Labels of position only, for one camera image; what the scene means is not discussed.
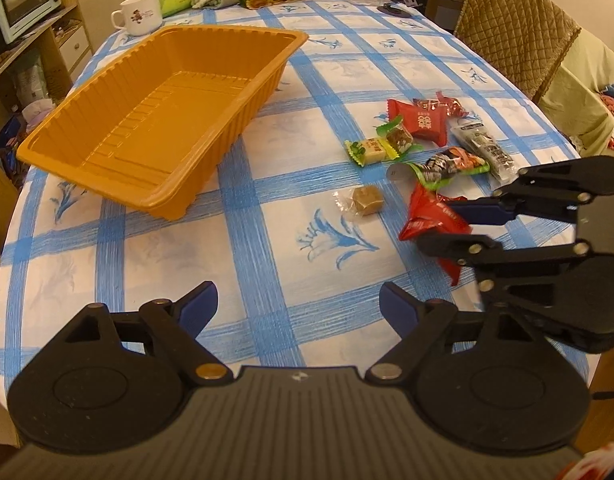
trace mug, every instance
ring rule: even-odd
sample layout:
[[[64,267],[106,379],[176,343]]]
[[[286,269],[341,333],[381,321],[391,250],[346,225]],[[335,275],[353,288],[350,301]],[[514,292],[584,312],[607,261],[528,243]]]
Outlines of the mug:
[[[124,19],[124,27],[116,23],[116,16]],[[111,13],[111,23],[130,36],[144,36],[162,25],[161,0],[125,0],[120,10]]]

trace chair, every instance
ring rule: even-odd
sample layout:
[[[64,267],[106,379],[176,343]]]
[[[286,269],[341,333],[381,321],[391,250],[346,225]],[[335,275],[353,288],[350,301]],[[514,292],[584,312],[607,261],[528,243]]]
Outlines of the chair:
[[[465,0],[454,35],[538,102],[579,32],[549,0]]]

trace plastic tray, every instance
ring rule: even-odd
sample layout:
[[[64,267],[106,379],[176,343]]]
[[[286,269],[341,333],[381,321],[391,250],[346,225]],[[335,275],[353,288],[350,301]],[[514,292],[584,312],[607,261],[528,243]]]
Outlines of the plastic tray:
[[[75,91],[18,157],[129,207],[181,218],[307,38],[162,28]]]

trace blue and white checkered tablecloth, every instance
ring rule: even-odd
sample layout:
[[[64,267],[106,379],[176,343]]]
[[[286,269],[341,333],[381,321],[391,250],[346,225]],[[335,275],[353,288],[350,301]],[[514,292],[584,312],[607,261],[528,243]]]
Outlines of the blue and white checkered tablecloth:
[[[576,156],[521,92],[420,14],[401,20],[328,0],[257,11],[191,10],[166,21],[293,28],[308,32],[309,40],[179,221],[128,210],[30,171],[0,269],[3,402],[26,362],[92,301],[113,312],[135,310],[212,280],[219,309],[199,340],[234,370],[353,364],[364,372],[399,339],[378,308],[385,280],[419,298],[477,308],[471,272],[452,288],[434,260],[398,241],[408,200],[386,182],[386,164],[358,168],[343,149],[346,139],[375,136],[388,98],[433,97],[437,90],[459,98],[519,167]],[[108,38],[78,83],[138,41],[122,33]],[[424,161],[439,151],[431,143],[425,148],[410,158]],[[341,220],[333,193],[370,182],[382,188],[385,209],[352,228]],[[492,185],[485,175],[458,177],[444,193],[476,198]],[[573,236],[565,224],[534,218],[476,232],[508,248]],[[587,376],[586,356],[559,348]]]

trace candy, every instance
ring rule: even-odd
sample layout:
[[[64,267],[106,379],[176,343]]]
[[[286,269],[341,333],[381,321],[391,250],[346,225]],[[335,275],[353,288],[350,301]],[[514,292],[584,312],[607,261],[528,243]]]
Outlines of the candy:
[[[356,142],[345,141],[345,147],[349,156],[360,167],[367,164],[375,164],[384,160],[394,160],[399,153],[380,137],[374,139],[357,140]]]
[[[479,117],[459,119],[456,125],[452,126],[452,133],[462,146],[487,160],[492,175],[503,186],[516,178],[518,168],[514,159],[490,136]]]
[[[457,146],[436,153],[425,164],[407,164],[418,176],[418,181],[431,190],[449,184],[458,174],[478,174],[490,170],[490,165],[483,158]]]
[[[436,92],[436,99],[412,99],[414,105],[426,110],[435,110],[438,107],[445,107],[448,117],[463,117],[467,115],[458,99],[445,97],[443,92]]]
[[[378,213],[385,203],[381,190],[373,185],[354,189],[352,200],[354,208],[360,216]]]
[[[389,120],[402,115],[407,131],[417,139],[432,140],[439,146],[447,144],[447,114],[442,107],[423,108],[409,103],[401,103],[394,99],[387,100]]]
[[[401,115],[396,116],[387,124],[377,127],[376,133],[378,136],[384,137],[400,155],[403,155],[412,148],[415,150],[423,149],[420,144],[414,144],[414,138],[405,128]]]
[[[440,233],[470,234],[472,228],[445,203],[447,200],[464,200],[464,198],[437,196],[424,187],[416,185],[409,200],[407,223],[398,235],[398,239],[411,240],[429,230],[436,230]],[[461,267],[443,258],[439,258],[438,263],[451,278],[452,286],[456,286],[460,279]]]

